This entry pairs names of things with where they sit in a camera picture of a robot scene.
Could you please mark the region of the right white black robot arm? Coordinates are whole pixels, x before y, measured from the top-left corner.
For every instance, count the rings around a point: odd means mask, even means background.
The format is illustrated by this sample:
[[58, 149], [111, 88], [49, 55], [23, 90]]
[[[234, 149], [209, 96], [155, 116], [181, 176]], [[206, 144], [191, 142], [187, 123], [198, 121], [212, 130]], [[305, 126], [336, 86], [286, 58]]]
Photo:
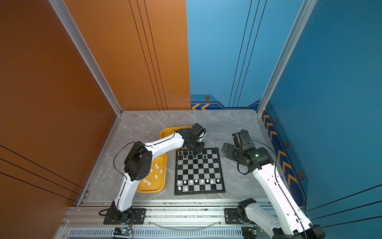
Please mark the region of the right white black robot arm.
[[248, 168], [263, 187], [276, 216], [264, 211], [256, 200], [239, 202], [238, 215], [244, 223], [253, 222], [273, 239], [323, 239], [326, 234], [300, 209], [281, 180], [277, 162], [264, 147], [256, 148], [246, 130], [234, 133], [233, 144], [225, 143], [221, 156]]

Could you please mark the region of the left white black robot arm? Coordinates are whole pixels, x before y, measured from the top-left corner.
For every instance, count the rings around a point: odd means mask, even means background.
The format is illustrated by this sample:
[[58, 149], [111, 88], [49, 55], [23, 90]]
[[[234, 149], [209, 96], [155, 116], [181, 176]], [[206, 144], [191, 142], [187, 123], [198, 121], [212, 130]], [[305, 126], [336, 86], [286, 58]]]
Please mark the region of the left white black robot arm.
[[152, 161], [171, 150], [184, 147], [200, 153], [205, 146], [204, 136], [206, 129], [195, 123], [191, 128], [177, 129], [168, 137], [154, 142], [132, 142], [132, 148], [124, 161], [121, 188], [107, 213], [114, 217], [116, 223], [127, 224], [132, 218], [133, 197], [139, 183], [148, 176]]

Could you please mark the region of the yellow tray with black pieces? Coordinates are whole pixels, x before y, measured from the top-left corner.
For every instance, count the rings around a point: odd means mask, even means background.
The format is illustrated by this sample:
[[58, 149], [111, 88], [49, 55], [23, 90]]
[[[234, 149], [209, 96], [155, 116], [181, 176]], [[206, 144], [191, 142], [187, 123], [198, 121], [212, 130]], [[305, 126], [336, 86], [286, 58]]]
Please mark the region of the yellow tray with black pieces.
[[168, 137], [168, 136], [172, 136], [176, 130], [178, 129], [188, 129], [188, 128], [191, 128], [190, 125], [188, 126], [176, 126], [176, 127], [168, 127], [168, 128], [165, 128], [163, 130], [161, 130], [160, 132], [160, 141], [163, 141], [164, 138]]

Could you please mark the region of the black white chess board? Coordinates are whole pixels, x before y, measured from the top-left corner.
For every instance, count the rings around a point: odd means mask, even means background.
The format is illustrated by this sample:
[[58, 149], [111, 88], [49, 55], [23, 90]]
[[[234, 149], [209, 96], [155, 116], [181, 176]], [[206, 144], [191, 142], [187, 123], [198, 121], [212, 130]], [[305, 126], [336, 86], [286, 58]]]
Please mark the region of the black white chess board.
[[218, 148], [176, 150], [175, 195], [224, 193]]

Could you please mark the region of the yellow tray with white pieces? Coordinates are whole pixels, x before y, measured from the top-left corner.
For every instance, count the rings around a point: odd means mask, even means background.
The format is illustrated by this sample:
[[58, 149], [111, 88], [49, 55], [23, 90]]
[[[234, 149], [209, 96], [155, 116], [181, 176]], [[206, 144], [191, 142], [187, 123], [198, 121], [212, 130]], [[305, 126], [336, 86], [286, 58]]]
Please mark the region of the yellow tray with white pieces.
[[166, 181], [167, 154], [162, 154], [151, 163], [149, 174], [139, 183], [137, 192], [143, 194], [159, 193]]

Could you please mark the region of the right green circuit board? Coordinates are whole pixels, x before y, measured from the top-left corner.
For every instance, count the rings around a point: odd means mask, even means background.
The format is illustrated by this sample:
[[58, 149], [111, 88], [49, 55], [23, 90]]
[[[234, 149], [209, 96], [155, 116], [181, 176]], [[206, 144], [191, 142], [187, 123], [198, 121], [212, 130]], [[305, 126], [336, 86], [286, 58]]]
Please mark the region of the right green circuit board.
[[258, 227], [242, 227], [241, 231], [243, 239], [256, 239], [257, 235], [263, 232]]

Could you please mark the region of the green circuit board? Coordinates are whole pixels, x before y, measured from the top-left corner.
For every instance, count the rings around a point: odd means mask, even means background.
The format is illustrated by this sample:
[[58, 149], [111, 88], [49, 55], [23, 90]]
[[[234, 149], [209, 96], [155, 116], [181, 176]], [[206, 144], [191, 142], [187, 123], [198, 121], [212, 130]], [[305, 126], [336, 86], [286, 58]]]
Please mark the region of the green circuit board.
[[257, 235], [263, 232], [258, 227], [242, 227], [241, 231], [243, 239], [256, 239]]
[[133, 239], [134, 232], [127, 227], [116, 227], [112, 233], [113, 239]]

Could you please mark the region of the left green circuit board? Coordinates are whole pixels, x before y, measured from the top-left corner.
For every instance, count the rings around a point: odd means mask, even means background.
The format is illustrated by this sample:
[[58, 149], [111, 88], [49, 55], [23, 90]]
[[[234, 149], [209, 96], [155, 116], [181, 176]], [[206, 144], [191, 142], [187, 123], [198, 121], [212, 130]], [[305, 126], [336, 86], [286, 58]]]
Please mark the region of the left green circuit board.
[[116, 227], [112, 233], [113, 239], [133, 239], [134, 232], [127, 227]]

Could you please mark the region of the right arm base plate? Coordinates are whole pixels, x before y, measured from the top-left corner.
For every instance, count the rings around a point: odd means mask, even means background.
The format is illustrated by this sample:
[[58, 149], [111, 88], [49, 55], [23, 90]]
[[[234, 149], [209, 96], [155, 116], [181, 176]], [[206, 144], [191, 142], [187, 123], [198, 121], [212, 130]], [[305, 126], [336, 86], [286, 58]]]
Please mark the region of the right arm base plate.
[[233, 224], [248, 224], [250, 221], [246, 218], [244, 210], [238, 208], [225, 208], [224, 209], [225, 223], [228, 225]]

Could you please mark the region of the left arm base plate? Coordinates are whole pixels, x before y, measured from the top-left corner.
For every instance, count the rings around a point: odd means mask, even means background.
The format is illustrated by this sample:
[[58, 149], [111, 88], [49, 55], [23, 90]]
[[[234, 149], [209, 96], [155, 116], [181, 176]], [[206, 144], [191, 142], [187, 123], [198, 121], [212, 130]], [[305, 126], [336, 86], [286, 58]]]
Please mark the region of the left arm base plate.
[[107, 209], [103, 224], [105, 225], [143, 225], [146, 209], [133, 208], [126, 212], [115, 214], [112, 209]]

